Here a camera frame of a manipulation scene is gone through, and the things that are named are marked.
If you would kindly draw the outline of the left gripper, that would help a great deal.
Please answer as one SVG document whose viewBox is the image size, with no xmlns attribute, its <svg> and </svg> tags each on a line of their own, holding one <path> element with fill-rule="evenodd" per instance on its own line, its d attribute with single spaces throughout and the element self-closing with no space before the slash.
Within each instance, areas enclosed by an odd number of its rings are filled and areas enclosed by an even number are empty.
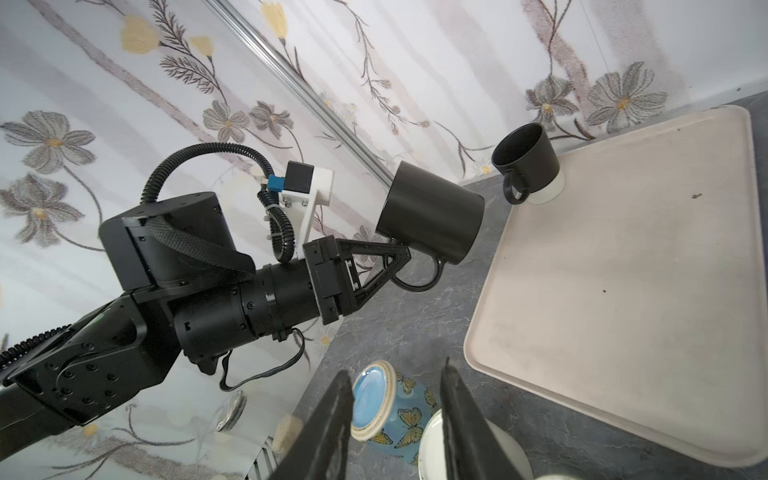
<svg viewBox="0 0 768 480">
<path fill-rule="evenodd" d="M 411 260 L 409 248 L 398 243 L 374 243 L 326 236 L 302 246 L 318 311 L 324 325 L 359 311 Z M 356 260 L 372 262 L 366 280 Z"/>
</svg>

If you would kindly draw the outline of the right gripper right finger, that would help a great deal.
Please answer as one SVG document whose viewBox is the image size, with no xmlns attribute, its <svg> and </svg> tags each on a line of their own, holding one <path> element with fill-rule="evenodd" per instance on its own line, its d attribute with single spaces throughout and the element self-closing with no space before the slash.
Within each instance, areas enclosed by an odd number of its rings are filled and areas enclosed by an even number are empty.
<svg viewBox="0 0 768 480">
<path fill-rule="evenodd" d="M 449 359 L 441 371 L 440 397 L 448 479 L 523 478 L 494 437 Z"/>
</svg>

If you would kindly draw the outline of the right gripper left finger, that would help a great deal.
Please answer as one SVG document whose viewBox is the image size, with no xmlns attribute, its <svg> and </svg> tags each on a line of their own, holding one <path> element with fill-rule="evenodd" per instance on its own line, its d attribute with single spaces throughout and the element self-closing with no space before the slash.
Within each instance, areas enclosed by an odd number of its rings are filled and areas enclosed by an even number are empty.
<svg viewBox="0 0 768 480">
<path fill-rule="evenodd" d="M 345 479 L 353 404 L 350 375 L 341 370 L 269 479 Z"/>
</svg>

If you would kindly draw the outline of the black and white mug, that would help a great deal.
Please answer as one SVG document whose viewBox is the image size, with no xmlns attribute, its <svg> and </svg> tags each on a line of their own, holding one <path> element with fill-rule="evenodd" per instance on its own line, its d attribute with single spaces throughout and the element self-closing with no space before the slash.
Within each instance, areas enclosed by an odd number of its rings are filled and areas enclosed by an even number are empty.
<svg viewBox="0 0 768 480">
<path fill-rule="evenodd" d="M 566 179 L 544 127 L 523 125 L 494 149 L 492 165 L 502 175 L 502 190 L 511 205 L 540 205 L 556 198 Z"/>
</svg>

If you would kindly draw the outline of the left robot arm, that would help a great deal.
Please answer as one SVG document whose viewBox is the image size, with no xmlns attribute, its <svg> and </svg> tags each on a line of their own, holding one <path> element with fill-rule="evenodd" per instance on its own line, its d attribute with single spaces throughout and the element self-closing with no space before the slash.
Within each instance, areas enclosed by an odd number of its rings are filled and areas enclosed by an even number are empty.
<svg viewBox="0 0 768 480">
<path fill-rule="evenodd" d="M 287 215 L 261 187 L 277 248 L 275 264 L 257 267 L 235 248 L 215 194 L 159 197 L 176 168 L 213 153 L 246 157 L 272 173 L 244 145 L 186 147 L 152 172 L 137 207 L 102 223 L 122 294 L 2 353 L 3 457 L 127 403 L 163 382 L 180 356 L 204 374 L 226 375 L 235 348 L 263 337 L 283 341 L 304 322 L 354 313 L 409 262 L 405 245 L 331 236 L 306 243 L 297 257 Z"/>
</svg>

